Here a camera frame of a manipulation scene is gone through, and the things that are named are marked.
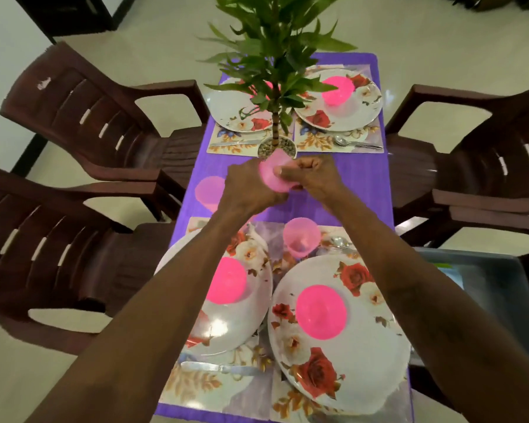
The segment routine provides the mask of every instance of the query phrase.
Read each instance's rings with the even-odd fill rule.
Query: finger
[[[304,170],[299,167],[276,166],[274,174],[285,181],[295,181],[301,183],[304,178]]]

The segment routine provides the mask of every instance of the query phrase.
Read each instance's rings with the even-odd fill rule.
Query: hand
[[[269,189],[259,173],[260,159],[254,158],[243,164],[232,164],[227,169],[226,188],[218,209],[240,210],[249,219],[269,206],[281,204],[288,193],[277,193]]]
[[[313,198],[329,207],[333,196],[346,190],[333,157],[304,156],[295,160],[296,166],[276,167],[274,173],[286,181],[297,182]]]

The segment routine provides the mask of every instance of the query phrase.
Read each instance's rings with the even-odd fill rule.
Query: pink plastic bowl
[[[299,326],[310,337],[329,340],[345,329],[347,308],[333,288],[314,285],[304,289],[298,296],[296,318]]]
[[[235,258],[224,257],[215,270],[206,299],[215,304],[235,303],[247,285],[245,267]]]
[[[319,227],[309,218],[294,218],[286,223],[282,232],[288,251],[295,258],[303,258],[322,240]]]
[[[355,85],[348,77],[336,75],[335,77],[329,77],[324,80],[323,83],[332,84],[339,88],[337,90],[330,90],[322,93],[323,100],[327,105],[341,105],[345,103],[355,91]]]
[[[212,214],[218,209],[219,200],[222,198],[226,181],[222,177],[205,177],[198,183],[194,190],[196,200]]]
[[[290,166],[295,164],[292,157],[288,156],[281,148],[277,148],[274,150],[274,153],[268,156],[267,160],[259,164],[259,172],[268,188],[278,193],[288,193],[298,183],[291,183],[280,179],[274,174],[274,168],[276,166]]]

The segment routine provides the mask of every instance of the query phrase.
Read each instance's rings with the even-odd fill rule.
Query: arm
[[[341,221],[427,369],[471,423],[529,423],[529,356],[461,288],[341,182],[331,157],[277,175],[301,183]]]
[[[150,421],[231,237],[287,198],[262,183],[257,164],[230,166],[208,224],[77,358],[28,423]]]

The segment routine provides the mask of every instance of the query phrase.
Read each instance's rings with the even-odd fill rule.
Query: spoon
[[[348,147],[349,145],[353,145],[354,147],[384,149],[381,145],[368,144],[367,142],[352,142],[352,141],[350,142],[350,141],[347,141],[342,136],[338,136],[338,135],[333,136],[333,140],[340,147]]]
[[[335,248],[345,250],[349,247],[351,247],[351,243],[349,243],[348,240],[346,240],[344,237],[341,236],[333,236],[331,238],[331,243]]]

